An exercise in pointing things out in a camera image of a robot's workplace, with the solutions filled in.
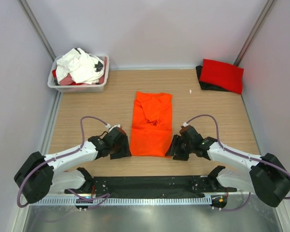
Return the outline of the orange t shirt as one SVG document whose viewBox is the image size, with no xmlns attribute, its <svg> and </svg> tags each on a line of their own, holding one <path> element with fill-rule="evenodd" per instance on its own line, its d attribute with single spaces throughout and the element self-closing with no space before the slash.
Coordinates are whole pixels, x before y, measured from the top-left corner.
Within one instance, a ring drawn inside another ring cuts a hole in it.
<svg viewBox="0 0 290 232">
<path fill-rule="evenodd" d="M 172 141 L 172 95 L 137 92 L 130 136 L 133 156 L 165 157 Z"/>
</svg>

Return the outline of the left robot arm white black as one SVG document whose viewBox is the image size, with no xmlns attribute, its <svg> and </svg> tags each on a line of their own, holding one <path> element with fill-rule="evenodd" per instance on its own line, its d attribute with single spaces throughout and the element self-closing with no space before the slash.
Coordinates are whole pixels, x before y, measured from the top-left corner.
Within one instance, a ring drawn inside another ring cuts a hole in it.
<svg viewBox="0 0 290 232">
<path fill-rule="evenodd" d="M 33 204 L 49 193 L 90 193 L 94 179 L 80 164 L 107 156 L 112 160 L 131 156 L 128 137 L 119 126 L 62 152 L 34 152 L 14 176 L 19 196 Z"/>
</svg>

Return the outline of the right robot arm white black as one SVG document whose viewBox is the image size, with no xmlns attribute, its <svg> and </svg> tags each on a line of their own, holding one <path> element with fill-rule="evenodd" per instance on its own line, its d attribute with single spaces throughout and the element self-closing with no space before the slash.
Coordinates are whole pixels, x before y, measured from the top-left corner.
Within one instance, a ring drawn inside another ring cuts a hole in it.
<svg viewBox="0 0 290 232">
<path fill-rule="evenodd" d="M 290 192 L 290 175 L 273 154 L 241 154 L 215 138 L 203 138 L 194 127 L 187 125 L 173 136 L 166 156 L 187 161 L 190 154 L 232 167 L 229 170 L 219 166 L 208 175 L 208 186 L 213 191 L 223 187 L 248 191 L 270 207 L 279 206 Z"/>
</svg>

